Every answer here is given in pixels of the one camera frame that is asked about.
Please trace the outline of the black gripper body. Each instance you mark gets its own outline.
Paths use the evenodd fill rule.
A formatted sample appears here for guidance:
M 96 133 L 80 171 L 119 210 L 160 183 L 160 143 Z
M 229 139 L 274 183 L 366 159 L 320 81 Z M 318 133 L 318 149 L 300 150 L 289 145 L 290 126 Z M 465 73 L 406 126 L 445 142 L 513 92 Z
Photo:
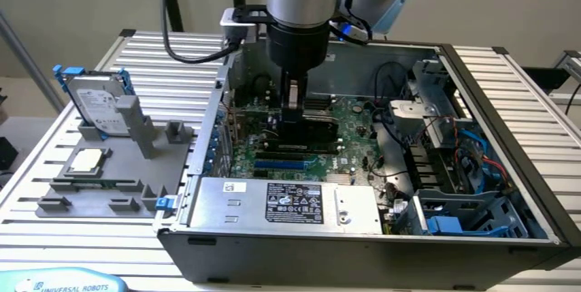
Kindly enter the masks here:
M 285 71 L 306 73 L 326 58 L 329 24 L 294 28 L 274 23 L 266 27 L 266 53 Z

